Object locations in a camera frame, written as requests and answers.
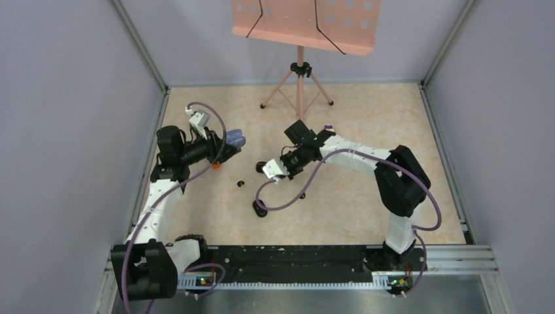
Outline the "grey blue oval case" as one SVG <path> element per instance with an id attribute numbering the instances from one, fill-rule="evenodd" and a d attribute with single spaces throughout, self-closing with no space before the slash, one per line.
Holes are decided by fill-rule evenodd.
<path id="1" fill-rule="evenodd" d="M 238 148 L 242 148 L 246 144 L 246 138 L 241 129 L 227 131 L 226 143 Z"/>

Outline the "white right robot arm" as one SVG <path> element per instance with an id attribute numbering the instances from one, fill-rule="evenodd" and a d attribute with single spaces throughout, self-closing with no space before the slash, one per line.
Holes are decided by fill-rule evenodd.
<path id="1" fill-rule="evenodd" d="M 257 172 L 276 183 L 293 179 L 310 162 L 317 162 L 318 166 L 336 164 L 374 177 L 381 201 L 390 212 L 384 262 L 393 270 L 409 263 L 409 250 L 415 243 L 413 216 L 425 199 L 432 198 L 431 181 L 412 151 L 403 145 L 393 150 L 368 147 L 344 139 L 331 128 L 315 133 L 301 120 L 285 134 L 293 150 L 268 162 L 257 162 Z"/>

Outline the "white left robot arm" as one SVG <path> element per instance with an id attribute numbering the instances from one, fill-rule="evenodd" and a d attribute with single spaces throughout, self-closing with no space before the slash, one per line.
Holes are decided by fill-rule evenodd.
<path id="1" fill-rule="evenodd" d="M 201 235 L 184 235 L 166 241 L 170 219 L 188 182 L 190 167 L 201 161 L 222 164 L 240 152 L 246 138 L 240 129 L 220 138 L 207 130 L 202 136 L 193 131 L 193 140 L 177 126 L 159 129 L 159 153 L 150 176 L 149 195 L 139 221 L 127 240 L 111 249 L 110 259 L 120 297 L 127 301 L 171 298 L 178 277 L 190 266 L 207 267 L 210 253 Z"/>

